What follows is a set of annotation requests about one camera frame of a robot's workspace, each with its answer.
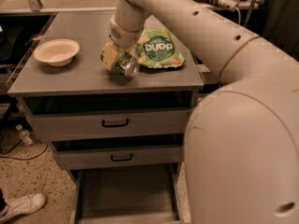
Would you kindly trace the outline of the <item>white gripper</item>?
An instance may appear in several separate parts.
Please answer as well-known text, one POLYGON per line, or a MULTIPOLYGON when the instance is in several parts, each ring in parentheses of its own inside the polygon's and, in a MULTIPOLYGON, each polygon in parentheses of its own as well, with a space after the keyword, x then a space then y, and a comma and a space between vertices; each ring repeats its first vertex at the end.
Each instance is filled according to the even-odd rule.
POLYGON ((114 63, 118 60, 120 48, 129 49, 135 45, 135 42, 141 36, 142 31, 131 32, 121 28, 112 17, 109 22, 108 36, 112 42, 105 44, 101 51, 101 60, 108 70, 111 70, 114 63))

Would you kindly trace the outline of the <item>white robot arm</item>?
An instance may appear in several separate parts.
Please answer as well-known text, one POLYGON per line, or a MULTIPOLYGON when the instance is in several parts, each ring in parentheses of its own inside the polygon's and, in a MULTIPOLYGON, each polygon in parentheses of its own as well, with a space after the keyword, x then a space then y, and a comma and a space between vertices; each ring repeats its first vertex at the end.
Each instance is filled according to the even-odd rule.
POLYGON ((192 224, 299 224, 299 63, 192 0, 119 0, 110 39, 130 48, 148 16, 222 84, 184 137, 192 224))

